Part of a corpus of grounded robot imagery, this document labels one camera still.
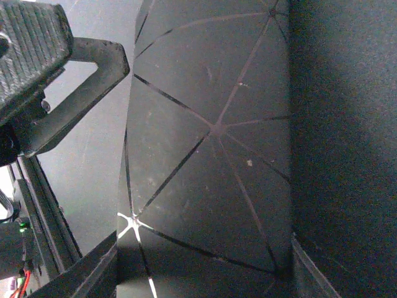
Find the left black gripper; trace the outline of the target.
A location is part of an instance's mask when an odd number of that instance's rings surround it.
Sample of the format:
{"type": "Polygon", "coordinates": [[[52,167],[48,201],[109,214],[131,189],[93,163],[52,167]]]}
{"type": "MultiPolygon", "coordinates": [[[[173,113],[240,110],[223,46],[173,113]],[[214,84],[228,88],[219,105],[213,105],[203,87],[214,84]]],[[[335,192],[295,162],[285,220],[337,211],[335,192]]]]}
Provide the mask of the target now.
{"type": "Polygon", "coordinates": [[[1,1],[1,166],[55,148],[129,72],[120,43],[74,39],[60,5],[1,1]],[[69,57],[97,69],[48,114],[44,90],[69,57]]]}

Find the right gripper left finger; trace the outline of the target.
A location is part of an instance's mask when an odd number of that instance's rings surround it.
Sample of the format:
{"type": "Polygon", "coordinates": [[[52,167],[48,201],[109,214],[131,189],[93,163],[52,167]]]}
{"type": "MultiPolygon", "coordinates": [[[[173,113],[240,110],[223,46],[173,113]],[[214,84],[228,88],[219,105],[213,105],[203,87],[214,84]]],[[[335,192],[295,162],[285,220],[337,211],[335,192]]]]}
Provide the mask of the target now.
{"type": "Polygon", "coordinates": [[[115,297],[117,232],[111,233],[86,256],[30,297],[115,297]]]}

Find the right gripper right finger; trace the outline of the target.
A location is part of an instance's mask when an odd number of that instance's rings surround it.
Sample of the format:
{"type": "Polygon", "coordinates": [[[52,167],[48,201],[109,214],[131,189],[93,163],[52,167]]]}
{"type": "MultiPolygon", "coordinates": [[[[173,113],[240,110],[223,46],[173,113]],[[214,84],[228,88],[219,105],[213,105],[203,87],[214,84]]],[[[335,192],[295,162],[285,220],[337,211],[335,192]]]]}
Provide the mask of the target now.
{"type": "Polygon", "coordinates": [[[304,251],[295,234],[292,235],[293,275],[297,296],[304,298],[341,298],[325,275],[304,251]]]}

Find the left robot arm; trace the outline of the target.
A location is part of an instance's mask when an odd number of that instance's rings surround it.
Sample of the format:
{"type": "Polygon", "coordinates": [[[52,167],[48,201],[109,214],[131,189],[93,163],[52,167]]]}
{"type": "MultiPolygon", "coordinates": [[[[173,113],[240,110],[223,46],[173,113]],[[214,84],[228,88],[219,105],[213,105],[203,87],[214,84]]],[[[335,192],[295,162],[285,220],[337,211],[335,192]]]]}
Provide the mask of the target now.
{"type": "Polygon", "coordinates": [[[1,165],[18,170],[16,199],[1,196],[1,277],[24,280],[14,297],[114,297],[116,235],[81,256],[37,155],[55,148],[127,74],[123,46],[75,37],[60,5],[1,2],[1,165]],[[45,89],[69,61],[97,68],[55,108],[45,89]]]}

